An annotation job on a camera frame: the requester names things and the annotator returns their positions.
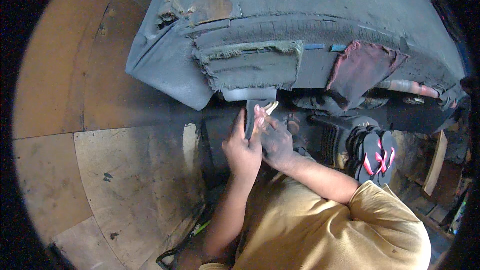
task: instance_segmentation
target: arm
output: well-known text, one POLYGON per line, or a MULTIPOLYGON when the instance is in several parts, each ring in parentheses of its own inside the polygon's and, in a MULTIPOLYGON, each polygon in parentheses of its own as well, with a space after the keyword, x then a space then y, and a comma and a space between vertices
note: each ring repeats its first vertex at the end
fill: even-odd
POLYGON ((262 162, 259 126, 263 121, 263 117, 255 117, 252 136, 250 140, 246 140, 245 111, 242 109, 234 120, 230 136, 222 143, 231 174, 205 234, 204 261, 224 261, 235 252, 237 237, 243 226, 247 198, 262 162))
POLYGON ((267 164, 304 184, 323 198, 348 204, 360 186, 358 181, 294 152, 291 133, 285 125, 267 115, 264 109, 255 111, 255 116, 265 118, 261 144, 264 149, 263 159, 267 164))

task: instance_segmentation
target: yellow shirt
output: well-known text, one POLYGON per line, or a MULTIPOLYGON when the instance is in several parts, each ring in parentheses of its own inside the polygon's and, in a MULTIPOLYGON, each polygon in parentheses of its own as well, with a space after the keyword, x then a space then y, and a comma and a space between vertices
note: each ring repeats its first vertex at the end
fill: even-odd
MULTIPOLYGON (((387 184, 362 184, 348 206, 277 175, 249 197, 232 269, 427 269, 423 223, 387 184)), ((230 269, 209 263, 200 270, 230 269)))

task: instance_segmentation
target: dusty rag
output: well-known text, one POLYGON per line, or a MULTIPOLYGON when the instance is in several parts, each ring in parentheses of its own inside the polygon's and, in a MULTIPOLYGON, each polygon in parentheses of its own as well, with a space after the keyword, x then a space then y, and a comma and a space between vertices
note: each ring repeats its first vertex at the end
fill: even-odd
POLYGON ((326 89, 332 91, 332 97, 346 111, 407 58, 407 54, 381 44, 353 41, 338 55, 326 89))
POLYGON ((213 91, 276 87, 291 90, 303 55, 302 40, 240 43, 194 49, 213 91))

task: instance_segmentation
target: dirty hand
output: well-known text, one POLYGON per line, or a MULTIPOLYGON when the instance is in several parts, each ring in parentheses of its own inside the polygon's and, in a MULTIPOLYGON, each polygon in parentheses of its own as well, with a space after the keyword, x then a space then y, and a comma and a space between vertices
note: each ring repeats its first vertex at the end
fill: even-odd
POLYGON ((264 117, 261 126, 261 145, 263 147, 263 160, 272 168, 285 172, 291 166, 294 157, 293 140, 287 126, 269 116, 264 108, 255 110, 255 118, 264 117))
POLYGON ((230 170, 234 178, 249 178, 255 180, 262 163, 262 145, 260 143, 260 127, 264 117, 255 114, 255 123, 250 140, 245 139, 245 110, 241 109, 232 123, 228 138, 223 141, 222 149, 225 153, 230 170))

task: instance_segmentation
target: stack of flip-flops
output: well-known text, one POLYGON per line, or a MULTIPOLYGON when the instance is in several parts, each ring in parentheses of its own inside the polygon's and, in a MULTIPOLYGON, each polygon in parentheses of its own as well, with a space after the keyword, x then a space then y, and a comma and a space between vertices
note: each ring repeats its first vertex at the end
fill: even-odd
POLYGON ((380 187, 389 183, 396 147, 397 142, 388 130, 376 125, 355 127, 346 140, 351 176, 360 183, 371 180, 380 187))

